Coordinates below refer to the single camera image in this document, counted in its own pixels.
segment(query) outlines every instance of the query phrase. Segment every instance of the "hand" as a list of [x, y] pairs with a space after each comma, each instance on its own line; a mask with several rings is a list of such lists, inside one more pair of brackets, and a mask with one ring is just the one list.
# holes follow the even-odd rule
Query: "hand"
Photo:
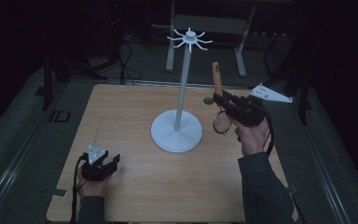
[[83, 178], [81, 171], [82, 171], [82, 168], [80, 167], [77, 170], [77, 178], [79, 179], [79, 182], [77, 183], [77, 189], [78, 189], [80, 198], [83, 198], [86, 196], [104, 197], [104, 195], [106, 193], [106, 186], [110, 180], [111, 175], [108, 176], [107, 178], [105, 178], [103, 181], [90, 181], [90, 180]]
[[235, 119], [231, 117], [228, 118], [237, 126], [235, 133], [241, 137], [243, 156], [264, 151], [264, 142], [266, 140], [267, 129], [269, 128], [266, 119], [263, 119], [258, 126], [246, 127]]

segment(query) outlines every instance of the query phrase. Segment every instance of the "orange wooden rod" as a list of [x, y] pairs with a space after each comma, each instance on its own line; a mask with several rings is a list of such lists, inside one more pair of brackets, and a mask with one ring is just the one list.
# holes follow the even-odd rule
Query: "orange wooden rod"
[[219, 63], [212, 63], [214, 92], [223, 96], [222, 79], [220, 77]]

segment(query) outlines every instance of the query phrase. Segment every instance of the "wooden table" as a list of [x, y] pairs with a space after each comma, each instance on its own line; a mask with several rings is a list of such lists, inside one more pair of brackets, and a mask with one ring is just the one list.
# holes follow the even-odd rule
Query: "wooden table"
[[[151, 124], [160, 113], [176, 109], [178, 95], [176, 87], [95, 86], [57, 185], [57, 189], [68, 190], [67, 196], [52, 198], [48, 220], [70, 219], [76, 161], [88, 145], [94, 145], [108, 150], [108, 159], [121, 155], [105, 200], [107, 221], [244, 221], [237, 162], [241, 145], [233, 128], [227, 136], [213, 130], [218, 107], [202, 101], [212, 97], [212, 89], [186, 89], [184, 110], [199, 119], [203, 131], [195, 148], [170, 153], [154, 143]], [[275, 149], [269, 158], [286, 186]]]

